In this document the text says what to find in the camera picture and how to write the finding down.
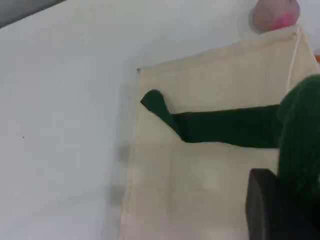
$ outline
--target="black object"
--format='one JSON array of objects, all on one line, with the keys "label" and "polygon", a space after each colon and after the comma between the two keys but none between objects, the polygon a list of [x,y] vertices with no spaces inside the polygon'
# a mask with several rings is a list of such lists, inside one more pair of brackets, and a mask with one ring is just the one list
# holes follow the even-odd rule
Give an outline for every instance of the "black object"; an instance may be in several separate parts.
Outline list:
[{"label": "black object", "polygon": [[0,4],[0,28],[65,0],[5,0]]},{"label": "black object", "polygon": [[320,231],[268,169],[250,171],[245,211],[250,240],[320,240]]}]

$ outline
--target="white surface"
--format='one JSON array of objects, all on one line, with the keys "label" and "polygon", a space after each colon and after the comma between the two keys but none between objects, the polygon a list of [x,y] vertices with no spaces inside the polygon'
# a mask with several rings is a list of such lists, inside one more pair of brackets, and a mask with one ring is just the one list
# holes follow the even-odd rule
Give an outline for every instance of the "white surface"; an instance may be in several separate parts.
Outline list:
[{"label": "white surface", "polygon": [[136,68],[253,35],[254,5],[67,0],[1,29],[0,239],[116,239]]}]

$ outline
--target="green strap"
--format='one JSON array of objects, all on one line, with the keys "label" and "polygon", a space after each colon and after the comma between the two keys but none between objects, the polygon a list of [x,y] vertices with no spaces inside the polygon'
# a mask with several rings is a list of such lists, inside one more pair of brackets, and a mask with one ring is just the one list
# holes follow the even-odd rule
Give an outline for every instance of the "green strap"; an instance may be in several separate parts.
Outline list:
[{"label": "green strap", "polygon": [[279,105],[171,114],[164,96],[149,91],[141,103],[186,143],[222,142],[248,148],[277,148],[281,123]]}]

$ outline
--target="pink ball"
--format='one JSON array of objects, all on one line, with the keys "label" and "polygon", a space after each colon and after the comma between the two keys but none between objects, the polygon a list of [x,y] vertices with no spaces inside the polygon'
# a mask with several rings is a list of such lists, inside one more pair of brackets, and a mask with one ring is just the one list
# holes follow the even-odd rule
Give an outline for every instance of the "pink ball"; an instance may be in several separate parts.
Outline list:
[{"label": "pink ball", "polygon": [[299,16],[297,0],[259,0],[253,10],[253,25],[267,32],[295,25]]}]

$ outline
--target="green object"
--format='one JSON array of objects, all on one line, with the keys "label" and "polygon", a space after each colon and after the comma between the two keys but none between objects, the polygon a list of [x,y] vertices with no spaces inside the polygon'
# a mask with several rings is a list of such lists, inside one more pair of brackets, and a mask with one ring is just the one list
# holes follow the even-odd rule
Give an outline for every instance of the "green object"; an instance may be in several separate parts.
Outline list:
[{"label": "green object", "polygon": [[141,103],[186,143],[279,148],[279,182],[308,216],[320,218],[320,75],[303,80],[279,105],[171,114],[157,90]]}]

